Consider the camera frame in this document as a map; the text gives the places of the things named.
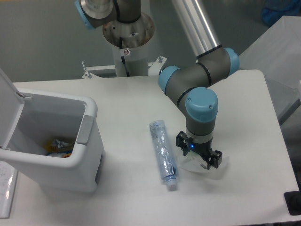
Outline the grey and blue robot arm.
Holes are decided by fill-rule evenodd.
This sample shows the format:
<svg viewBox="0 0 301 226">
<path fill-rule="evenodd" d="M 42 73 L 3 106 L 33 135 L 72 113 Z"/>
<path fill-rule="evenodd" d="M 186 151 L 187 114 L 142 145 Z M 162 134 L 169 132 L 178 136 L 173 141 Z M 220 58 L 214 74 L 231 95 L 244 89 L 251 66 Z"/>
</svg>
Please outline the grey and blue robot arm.
<svg viewBox="0 0 301 226">
<path fill-rule="evenodd" d="M 199 0 L 172 2 L 196 56 L 196 63 L 186 69 L 165 68 L 158 85 L 186 118 L 186 130 L 176 137 L 183 154 L 198 154 L 203 167 L 218 168 L 222 153 L 211 148 L 218 98 L 210 87 L 239 69 L 234 50 L 223 48 Z M 152 19 L 141 10 L 139 0 L 77 0 L 75 7 L 88 29 L 101 27 L 111 44 L 118 77 L 148 74 L 146 57 L 141 53 L 153 37 Z"/>
</svg>

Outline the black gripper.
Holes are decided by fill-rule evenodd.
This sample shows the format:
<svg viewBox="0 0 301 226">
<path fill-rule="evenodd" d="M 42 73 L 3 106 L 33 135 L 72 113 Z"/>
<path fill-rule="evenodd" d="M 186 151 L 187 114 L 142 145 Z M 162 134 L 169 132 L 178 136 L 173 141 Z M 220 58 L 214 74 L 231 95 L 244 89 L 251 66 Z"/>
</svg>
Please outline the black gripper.
<svg viewBox="0 0 301 226">
<path fill-rule="evenodd" d="M 207 165 L 201 163 L 200 166 L 206 170 L 210 170 L 211 167 L 218 168 L 222 162 L 222 152 L 213 151 L 211 149 L 213 138 L 205 143 L 196 143 L 196 140 L 188 137 L 185 132 L 180 131 L 176 136 L 176 146 L 183 151 L 183 156 L 186 156 L 189 151 L 197 153 L 207 163 Z"/>
</svg>

